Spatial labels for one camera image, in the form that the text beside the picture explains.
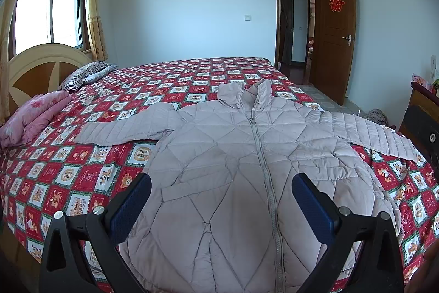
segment zipper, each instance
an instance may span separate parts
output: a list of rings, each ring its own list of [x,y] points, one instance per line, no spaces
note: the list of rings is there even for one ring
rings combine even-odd
[[[255,121],[255,107],[259,98],[259,92],[256,96],[255,103],[253,104],[253,108],[251,111],[251,117],[249,118],[247,114],[245,114],[244,105],[241,101],[242,94],[244,93],[244,87],[242,87],[241,94],[239,96],[239,102],[241,104],[241,108],[243,109],[245,117],[250,122],[250,127],[253,133],[253,139],[256,143],[256,153],[258,154],[259,164],[262,168],[264,174],[264,183],[265,188],[267,190],[267,199],[269,204],[269,212],[271,216],[271,230],[273,232],[274,242],[276,244],[276,293],[285,292],[285,268],[284,268],[284,252],[282,239],[280,237],[279,223],[277,222],[277,201],[276,196],[274,194],[273,181],[271,180],[271,175],[268,170],[267,162],[265,160],[264,153],[262,151],[262,143],[261,137],[258,132],[258,128],[256,127]]]

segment metal screw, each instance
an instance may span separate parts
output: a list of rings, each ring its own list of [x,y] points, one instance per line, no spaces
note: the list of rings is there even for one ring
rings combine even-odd
[[[343,216],[348,216],[351,214],[351,210],[348,207],[339,207],[339,213],[341,213]]]
[[[64,215],[64,213],[62,211],[57,211],[54,214],[54,218],[56,218],[58,220],[58,219],[62,218],[63,215]]]
[[[390,219],[390,215],[387,212],[385,212],[385,211],[380,212],[380,217],[383,220],[389,220]]]
[[[93,214],[100,215],[104,212],[104,207],[98,206],[93,209]]]

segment red checkered bedspread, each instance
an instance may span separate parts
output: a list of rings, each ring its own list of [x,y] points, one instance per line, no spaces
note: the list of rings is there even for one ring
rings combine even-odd
[[[85,123],[127,118],[160,101],[179,109],[216,99],[219,84],[243,82],[250,86],[260,79],[271,81],[274,96],[322,111],[319,104],[262,58],[154,63],[114,71],[83,87],[31,145],[2,151],[0,195],[4,220],[40,261],[54,212],[79,215],[106,205],[142,170],[155,145],[153,141],[113,147],[73,144]],[[422,260],[420,253],[425,244],[439,236],[439,187],[431,176],[431,167],[423,158],[412,163],[353,147],[396,200],[403,190],[400,209],[406,235],[401,250],[409,277]],[[97,281],[105,281],[89,245],[85,249]]]

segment curtain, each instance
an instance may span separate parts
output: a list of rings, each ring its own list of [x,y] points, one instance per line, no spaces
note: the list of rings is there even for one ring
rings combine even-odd
[[[4,0],[0,5],[0,125],[9,117],[9,31],[17,0]]]
[[[93,60],[103,61],[108,59],[105,48],[104,33],[102,32],[102,23],[100,22],[98,0],[86,0],[87,30],[90,40]]]

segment window pane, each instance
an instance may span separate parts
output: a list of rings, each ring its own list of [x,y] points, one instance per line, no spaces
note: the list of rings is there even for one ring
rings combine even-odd
[[[79,0],[53,0],[54,42],[81,46],[79,32]]]
[[[15,48],[17,54],[50,42],[50,0],[17,0]]]

